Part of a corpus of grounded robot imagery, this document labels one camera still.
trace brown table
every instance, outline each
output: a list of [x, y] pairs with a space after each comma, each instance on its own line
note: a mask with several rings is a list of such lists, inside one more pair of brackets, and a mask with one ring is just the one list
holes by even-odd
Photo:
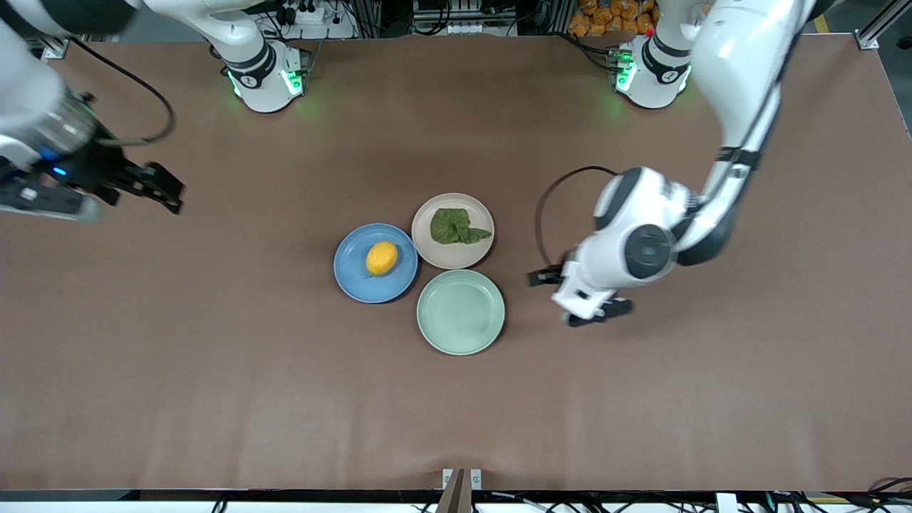
[[[912, 473], [912, 144], [877, 54], [804, 37], [730, 248], [630, 291], [635, 315], [570, 330], [532, 217], [586, 164], [699, 188], [719, 128], [695, 88], [660, 111], [545, 38], [327, 43], [310, 94], [247, 110], [202, 44], [99, 45], [159, 87], [174, 135], [130, 151], [187, 185], [170, 215], [125, 197], [94, 225], [0, 216], [3, 488], [861, 489]], [[117, 134], [161, 106], [76, 48], [59, 63]], [[553, 254], [605, 183], [567, 183]], [[449, 357], [414, 310], [336, 286], [353, 228], [408, 228], [435, 194], [497, 223], [477, 270], [508, 321]]]

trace plate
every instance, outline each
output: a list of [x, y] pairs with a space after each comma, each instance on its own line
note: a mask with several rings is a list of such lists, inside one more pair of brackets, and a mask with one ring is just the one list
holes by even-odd
[[418, 327], [440, 351], [466, 356], [482, 351], [503, 329], [503, 296], [481, 273], [447, 271], [428, 282], [418, 298]]
[[[469, 226], [491, 232], [491, 236], [475, 244], [441, 244], [430, 238], [430, 220], [438, 208], [464, 208], [469, 213]], [[462, 269], [473, 266], [488, 254], [494, 242], [494, 218], [482, 202], [467, 194], [446, 193], [434, 196], [423, 204], [411, 221], [411, 236], [418, 254], [432, 266], [443, 269]]]
[[[365, 263], [376, 243], [396, 245], [399, 260], [385, 275], [371, 276]], [[405, 292], [418, 274], [418, 254], [409, 234], [393, 225], [363, 225], [348, 234], [336, 250], [333, 272], [342, 291], [363, 303], [383, 303]]]

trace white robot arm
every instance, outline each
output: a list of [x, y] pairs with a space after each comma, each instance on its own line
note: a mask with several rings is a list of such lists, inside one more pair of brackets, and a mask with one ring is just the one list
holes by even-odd
[[[706, 262], [725, 247], [778, 113], [782, 73], [814, 7], [813, 0], [718, 0], [700, 26], [683, 26], [694, 4], [660, 2], [656, 36], [677, 34], [660, 44], [666, 50], [671, 44], [688, 47], [691, 76], [720, 121], [719, 155], [700, 193], [648, 167], [608, 183], [596, 202], [596, 231], [566, 257], [560, 276], [556, 269], [530, 275], [531, 285], [559, 283], [553, 300], [571, 326], [628, 313], [632, 304], [617, 296], [620, 289], [652, 283], [676, 263]], [[676, 25], [663, 30], [669, 20]], [[639, 45], [630, 66], [654, 67], [644, 64], [654, 45]], [[634, 80], [628, 92], [636, 87]], [[668, 91], [674, 95], [677, 89], [636, 91], [641, 99], [656, 93], [655, 105], [661, 106]]]
[[[241, 9], [262, 0], [146, 0], [206, 37], [219, 52], [234, 92], [252, 110], [282, 109], [304, 93], [306, 56], [266, 41]], [[140, 0], [0, 0], [0, 211], [94, 221], [103, 213], [94, 194], [116, 204], [118, 189], [181, 210], [183, 184], [155, 162], [124, 156], [54, 71], [29, 55], [23, 37], [113, 34]], [[48, 186], [47, 177], [57, 181]]]

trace blue plate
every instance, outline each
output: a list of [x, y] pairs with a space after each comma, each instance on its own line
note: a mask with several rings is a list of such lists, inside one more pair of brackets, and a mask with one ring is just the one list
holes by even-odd
[[[376, 243], [396, 245], [399, 260], [387, 274], [371, 276], [365, 260]], [[382, 303], [406, 291], [418, 274], [418, 252], [409, 234], [386, 223], [363, 225], [342, 239], [333, 261], [336, 282], [351, 298], [363, 303]]]

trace lemon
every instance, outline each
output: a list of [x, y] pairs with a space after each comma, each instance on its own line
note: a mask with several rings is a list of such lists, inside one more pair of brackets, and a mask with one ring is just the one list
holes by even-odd
[[397, 260], [399, 251], [396, 245], [388, 240], [380, 241], [368, 251], [368, 273], [371, 276], [387, 274], [396, 265]]

